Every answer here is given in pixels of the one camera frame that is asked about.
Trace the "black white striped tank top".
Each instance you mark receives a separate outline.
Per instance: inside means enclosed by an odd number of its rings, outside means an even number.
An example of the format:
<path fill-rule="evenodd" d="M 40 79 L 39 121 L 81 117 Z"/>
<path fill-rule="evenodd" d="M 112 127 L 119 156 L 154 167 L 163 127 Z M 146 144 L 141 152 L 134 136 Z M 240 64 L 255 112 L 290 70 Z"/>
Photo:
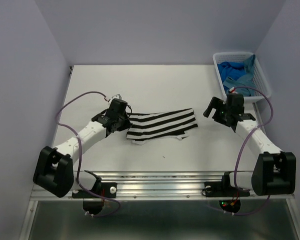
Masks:
<path fill-rule="evenodd" d="M 198 127 L 194 110 L 190 108 L 154 114 L 132 113 L 129 120 L 132 125 L 126 133 L 126 139 L 138 145 L 159 138 L 182 140 L 189 136 L 189 130 Z"/>

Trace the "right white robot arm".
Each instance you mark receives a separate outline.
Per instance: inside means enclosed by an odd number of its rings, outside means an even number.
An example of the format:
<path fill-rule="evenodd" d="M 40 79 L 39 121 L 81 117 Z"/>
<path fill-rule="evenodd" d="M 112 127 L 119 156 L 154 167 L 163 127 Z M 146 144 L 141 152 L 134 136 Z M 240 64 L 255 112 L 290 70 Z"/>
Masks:
<path fill-rule="evenodd" d="M 226 171 L 220 182 L 221 192 L 231 195 L 253 191 L 259 196 L 289 195 L 295 190 L 296 157 L 277 147 L 261 130 L 252 114 L 244 111 L 244 97 L 238 93 L 228 95 L 226 101 L 213 97 L 203 113 L 207 118 L 215 110 L 212 119 L 230 127 L 243 139 L 256 157 L 253 171 Z"/>

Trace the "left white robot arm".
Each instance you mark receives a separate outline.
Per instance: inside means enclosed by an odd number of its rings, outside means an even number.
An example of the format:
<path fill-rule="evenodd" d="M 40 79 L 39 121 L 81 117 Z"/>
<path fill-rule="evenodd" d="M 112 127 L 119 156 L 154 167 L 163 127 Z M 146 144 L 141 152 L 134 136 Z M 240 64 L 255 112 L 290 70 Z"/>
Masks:
<path fill-rule="evenodd" d="M 114 98 L 108 109 L 91 118 L 88 124 L 64 143 L 46 146 L 39 154 L 33 182 L 57 197 L 64 197 L 73 189 L 74 164 L 82 162 L 83 154 L 114 132 L 131 126 L 126 108 L 128 103 Z"/>

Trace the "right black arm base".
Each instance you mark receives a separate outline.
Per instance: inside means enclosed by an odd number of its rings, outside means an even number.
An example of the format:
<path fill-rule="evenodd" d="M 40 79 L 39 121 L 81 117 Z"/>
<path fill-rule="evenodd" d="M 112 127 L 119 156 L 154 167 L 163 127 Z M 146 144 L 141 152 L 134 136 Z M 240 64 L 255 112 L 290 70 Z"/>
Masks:
<path fill-rule="evenodd" d="M 221 181 L 206 181 L 201 191 L 202 195 L 208 198 L 220 198 L 219 207 L 226 213 L 238 213 L 241 208 L 240 197 L 249 197 L 249 192 L 238 190 L 232 186 L 223 186 Z"/>

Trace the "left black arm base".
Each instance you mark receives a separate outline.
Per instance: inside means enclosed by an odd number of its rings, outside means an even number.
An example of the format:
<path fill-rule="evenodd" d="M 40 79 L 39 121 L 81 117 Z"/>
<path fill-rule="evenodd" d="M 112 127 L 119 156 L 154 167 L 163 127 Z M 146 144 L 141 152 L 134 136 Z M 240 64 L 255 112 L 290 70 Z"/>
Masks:
<path fill-rule="evenodd" d="M 82 209 L 86 216 L 92 218 L 107 217 L 115 214 L 121 203 L 116 199 L 117 183 L 97 183 L 91 190 L 73 190 L 73 199 L 82 199 Z"/>

